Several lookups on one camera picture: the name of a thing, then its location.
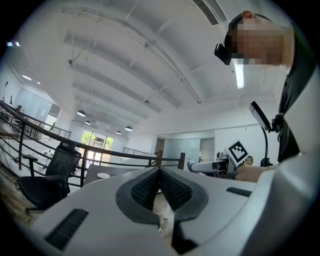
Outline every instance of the green plant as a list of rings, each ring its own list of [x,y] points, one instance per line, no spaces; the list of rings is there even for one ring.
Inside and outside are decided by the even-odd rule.
[[[114,145],[114,141],[115,141],[115,138],[107,137],[105,140],[104,149],[111,150],[112,146]]]
[[[95,140],[96,137],[92,134],[92,131],[84,131],[81,139],[81,143],[86,144],[87,139]]]

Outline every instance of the person sitting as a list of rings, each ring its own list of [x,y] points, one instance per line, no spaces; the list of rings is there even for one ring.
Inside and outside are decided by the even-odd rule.
[[[16,110],[22,112],[22,106],[21,106],[21,105],[17,106],[17,107],[16,107]]]
[[[253,166],[254,165],[254,158],[249,155],[246,159],[245,159],[245,164],[249,165],[249,166]]]

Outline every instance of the black office chair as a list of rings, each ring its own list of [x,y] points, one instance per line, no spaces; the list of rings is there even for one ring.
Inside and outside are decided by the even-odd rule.
[[[31,176],[18,178],[15,186],[36,206],[26,208],[27,214],[29,211],[48,209],[70,192],[68,178],[81,158],[81,153],[75,151],[75,147],[74,141],[62,141],[55,149],[44,177],[35,176],[34,161],[38,159],[31,155],[22,155],[24,159],[29,160]]]

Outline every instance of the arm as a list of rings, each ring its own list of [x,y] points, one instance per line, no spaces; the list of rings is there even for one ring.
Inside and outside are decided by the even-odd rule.
[[[30,174],[31,174],[32,177],[34,177],[35,176],[34,161],[38,161],[38,158],[36,158],[36,157],[34,157],[32,155],[28,155],[28,154],[22,154],[22,158],[29,160]]]
[[[277,165],[271,165],[267,167],[260,167],[254,165],[241,165],[236,173],[235,179],[243,182],[257,182],[260,175],[269,170],[274,170]]]

